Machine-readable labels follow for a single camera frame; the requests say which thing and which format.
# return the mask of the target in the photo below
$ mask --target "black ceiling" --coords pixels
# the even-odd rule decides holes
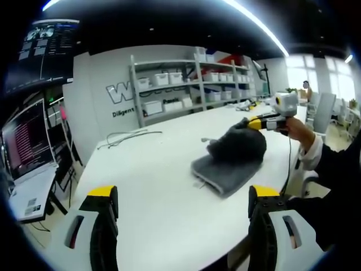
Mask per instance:
[[[345,57],[344,37],[331,16],[313,1],[239,2],[271,29],[290,54]],[[61,0],[42,16],[81,20],[77,53],[177,44],[255,59],[283,56],[270,37],[222,0]]]

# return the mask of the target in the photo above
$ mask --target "shelving unit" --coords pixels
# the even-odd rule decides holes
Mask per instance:
[[[232,64],[223,64],[217,62],[199,62],[197,56],[195,55],[195,60],[192,59],[172,59],[172,60],[156,60],[150,62],[135,62],[134,56],[130,57],[130,66],[129,66],[129,73],[130,73],[130,83],[131,88],[133,91],[133,97],[135,102],[135,108],[138,115],[138,121],[140,127],[144,127],[147,121],[158,119],[164,116],[170,116],[181,112],[192,111],[195,109],[202,109],[203,111],[207,110],[209,106],[216,106],[223,103],[231,103],[231,102],[240,102],[241,99],[244,99],[239,94],[239,86],[240,85],[248,85],[252,82],[238,82],[238,74],[245,73],[249,71],[247,67],[243,66],[236,66],[235,62],[232,60]],[[172,69],[176,68],[182,71],[183,78],[187,78],[187,69],[193,68],[194,72],[197,74],[197,80],[191,82],[184,82],[182,84],[176,85],[163,85],[163,86],[154,86],[146,90],[140,90],[138,86],[137,80],[137,73],[141,72],[148,72],[154,70],[163,70],[163,69]],[[225,72],[230,72],[233,74],[235,81],[231,82],[211,82],[211,81],[203,81],[202,79],[202,68],[209,68],[209,69],[221,69]],[[207,85],[219,85],[222,87],[222,91],[224,91],[225,87],[234,88],[236,91],[236,98],[228,99],[228,100],[220,100],[217,102],[206,102],[205,99],[205,90],[204,86]],[[197,86],[200,91],[201,103],[194,104],[192,107],[185,107],[181,110],[175,110],[170,112],[162,112],[157,113],[151,116],[144,117],[143,116],[143,109],[142,109],[142,101],[140,94],[149,93],[152,91],[160,91],[166,89],[176,89],[176,88],[185,88],[186,92],[190,93],[190,89],[192,86]]]

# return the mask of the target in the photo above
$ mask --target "laptop screen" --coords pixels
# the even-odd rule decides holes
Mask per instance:
[[[43,100],[27,107],[2,129],[5,156],[14,180],[54,161]]]

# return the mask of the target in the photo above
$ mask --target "window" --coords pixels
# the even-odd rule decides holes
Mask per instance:
[[[285,58],[285,61],[290,88],[300,89],[303,82],[308,81],[312,90],[318,93],[317,73],[313,55],[291,55]]]
[[[327,56],[326,64],[329,70],[332,93],[338,99],[344,99],[345,101],[355,99],[355,85],[350,66],[341,59]]]

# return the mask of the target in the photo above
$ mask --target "computer screen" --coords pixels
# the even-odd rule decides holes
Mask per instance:
[[[8,68],[3,96],[72,82],[78,23],[70,19],[34,22],[24,37],[17,61]]]
[[[29,106],[2,129],[5,157],[14,180],[54,161],[43,100]]]
[[[258,73],[258,76],[259,76],[259,79],[261,79],[261,80],[264,80],[264,81],[267,81],[267,79],[265,78],[265,76],[263,75],[263,73],[262,73],[262,67],[261,67],[261,65],[259,65],[256,61],[254,61],[254,60],[252,60],[252,62],[253,62],[253,65],[254,65],[254,67],[256,68],[256,71],[257,71],[257,73]]]

